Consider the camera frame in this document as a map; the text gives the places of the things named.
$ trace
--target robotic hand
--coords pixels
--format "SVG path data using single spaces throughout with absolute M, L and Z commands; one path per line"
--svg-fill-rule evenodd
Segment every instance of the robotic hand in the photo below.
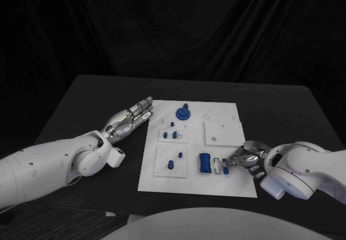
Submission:
M 31 146 L 0 160 L 0 209 L 35 200 L 106 166 L 117 168 L 126 157 L 113 147 L 155 115 L 153 98 L 120 111 L 102 131 Z
M 267 172 L 260 185 L 277 200 L 286 192 L 308 200 L 321 189 L 346 204 L 346 150 L 331 152 L 303 141 L 275 148 L 247 141 L 224 163 L 234 166 L 244 166 L 254 179 Z

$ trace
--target black table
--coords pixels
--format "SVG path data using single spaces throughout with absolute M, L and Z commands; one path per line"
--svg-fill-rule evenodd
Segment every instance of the black table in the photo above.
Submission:
M 100 130 L 109 118 L 141 100 L 237 103 L 247 140 L 270 146 L 306 141 L 331 151 L 345 149 L 328 117 L 305 86 L 201 82 L 81 75 L 61 101 L 37 144 Z M 109 165 L 34 204 L 152 215 L 164 211 L 220 207 L 285 219 L 315 231 L 346 234 L 346 205 L 318 191 L 311 200 L 286 193 L 276 200 L 256 181 L 259 198 L 138 191 L 149 123 L 117 144 L 126 152 L 119 168 Z

